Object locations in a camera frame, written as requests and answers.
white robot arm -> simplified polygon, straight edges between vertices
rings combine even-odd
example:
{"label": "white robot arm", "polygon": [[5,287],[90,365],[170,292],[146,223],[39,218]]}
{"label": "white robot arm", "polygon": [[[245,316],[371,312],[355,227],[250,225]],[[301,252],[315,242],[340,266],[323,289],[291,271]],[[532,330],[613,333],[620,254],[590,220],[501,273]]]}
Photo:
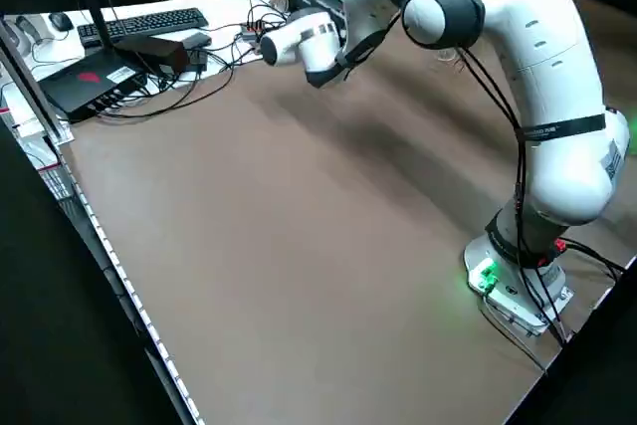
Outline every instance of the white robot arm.
{"label": "white robot arm", "polygon": [[[551,299],[558,311],[572,293],[558,261],[544,261],[569,227],[595,220],[615,192],[629,142],[626,119],[607,109],[584,27],[572,0],[343,0],[347,39],[325,12],[308,11],[262,42],[270,65],[301,61],[315,87],[337,81],[364,61],[400,19],[425,49],[469,48],[490,40],[520,111],[519,141],[527,146],[529,184],[522,212],[524,241],[535,261],[521,276],[513,198],[465,251],[470,286],[483,293],[480,271],[499,265],[489,299],[532,333],[546,329],[534,304]],[[554,318],[552,307],[545,313]]]}

brown table surface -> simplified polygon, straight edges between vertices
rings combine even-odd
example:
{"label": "brown table surface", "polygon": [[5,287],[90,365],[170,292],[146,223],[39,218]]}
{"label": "brown table surface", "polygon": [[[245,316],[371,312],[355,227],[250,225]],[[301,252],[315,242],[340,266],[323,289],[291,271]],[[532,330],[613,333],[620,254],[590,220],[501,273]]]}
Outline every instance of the brown table surface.
{"label": "brown table surface", "polygon": [[[607,102],[628,111],[634,30],[587,6]],[[467,72],[399,30],[334,89],[254,64],[196,106],[75,128],[65,156],[208,423],[500,423],[538,377],[461,260],[512,194],[512,133]],[[633,158],[604,217],[571,231],[622,263],[636,177]],[[579,328],[609,283],[565,264]],[[533,346],[556,352],[548,334]]]}

black keyboard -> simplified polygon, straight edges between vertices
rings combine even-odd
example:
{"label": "black keyboard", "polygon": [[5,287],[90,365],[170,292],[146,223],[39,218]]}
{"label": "black keyboard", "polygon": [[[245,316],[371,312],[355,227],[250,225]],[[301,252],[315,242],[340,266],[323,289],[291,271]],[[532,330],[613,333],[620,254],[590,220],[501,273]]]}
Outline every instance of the black keyboard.
{"label": "black keyboard", "polygon": [[[106,22],[108,34],[114,43],[126,35],[159,35],[206,25],[208,21],[199,9],[172,10],[121,19],[121,22]],[[84,48],[99,47],[102,44],[95,24],[79,25],[78,33]]]}

red object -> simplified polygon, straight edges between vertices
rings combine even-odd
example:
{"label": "red object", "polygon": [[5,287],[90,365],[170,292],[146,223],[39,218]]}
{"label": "red object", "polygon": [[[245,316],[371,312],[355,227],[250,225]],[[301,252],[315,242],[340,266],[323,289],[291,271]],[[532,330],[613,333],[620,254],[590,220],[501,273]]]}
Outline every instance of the red object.
{"label": "red object", "polygon": [[100,77],[98,77],[98,74],[94,74],[93,72],[82,72],[81,74],[78,74],[78,80],[98,84],[100,82]]}

white desk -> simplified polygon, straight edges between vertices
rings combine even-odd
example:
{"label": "white desk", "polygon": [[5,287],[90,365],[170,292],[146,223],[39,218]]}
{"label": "white desk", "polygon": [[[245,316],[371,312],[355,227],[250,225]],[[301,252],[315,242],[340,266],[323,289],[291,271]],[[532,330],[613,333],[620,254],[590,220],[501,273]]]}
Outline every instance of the white desk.
{"label": "white desk", "polygon": [[[128,17],[134,17],[138,15],[151,14],[154,12],[165,12],[175,9],[185,9],[190,7],[198,8],[208,20],[207,29],[215,29],[218,27],[222,27],[224,25],[235,24],[240,22],[245,22],[247,19],[248,11],[250,9],[250,1],[249,0],[171,0],[167,2],[156,2],[152,4],[143,4],[143,5],[134,5],[128,7],[116,7],[115,11],[117,17],[119,19],[125,19]],[[103,9],[104,17],[107,21],[115,20],[115,16],[111,9]],[[74,11],[68,12],[71,21],[74,26],[85,25],[91,22],[91,17],[89,16],[87,11]],[[47,22],[50,30],[52,32],[56,32],[56,30],[50,25],[48,15],[44,14],[45,21]],[[218,49],[220,47],[229,45],[232,43],[235,35],[239,32],[239,27],[228,27],[227,29],[221,29],[215,32],[210,33],[210,38],[212,40],[212,44],[210,45],[210,49]],[[189,37],[195,32],[200,32],[197,29],[189,29],[183,30],[180,32],[173,32],[170,34],[164,34],[159,37],[169,39],[169,40],[182,40],[186,37]],[[62,39],[66,34],[64,33],[56,33],[57,38]],[[215,54],[219,57],[223,58],[227,62],[232,60],[231,48],[228,47],[226,49],[216,51]],[[235,57],[241,55],[239,52],[244,53],[250,47],[245,43],[238,43],[235,50]],[[36,58],[41,62],[60,62],[66,59],[80,59],[84,56],[84,48],[80,43],[80,37],[78,35],[77,29],[74,29],[70,32],[68,38],[64,41],[49,41],[39,46],[36,49]],[[258,58],[254,54],[250,54],[245,57],[245,62],[250,62],[251,60],[255,60]],[[31,69],[36,66],[37,69],[33,71],[33,76],[36,80],[42,80],[45,77],[57,72],[58,70],[64,68],[67,65],[70,65],[73,60],[69,60],[68,62],[62,62],[59,64],[44,66],[38,65],[34,59],[29,56],[24,59],[27,66]],[[215,63],[210,62],[208,64],[207,71],[202,75],[203,78],[210,77],[218,73],[221,69],[221,65],[218,65],[215,68]],[[184,81],[193,80],[194,73],[184,74],[182,79]],[[4,84],[11,82],[11,79],[8,77],[4,77],[0,79],[0,87]],[[42,130],[41,126],[35,121],[35,116],[31,111],[29,105],[22,97],[20,91],[15,87],[15,85],[7,86],[4,89],[4,96],[7,101],[8,107],[11,110],[11,113],[14,117],[16,124],[23,125],[20,127],[20,135],[28,136],[32,134],[37,134]]]}

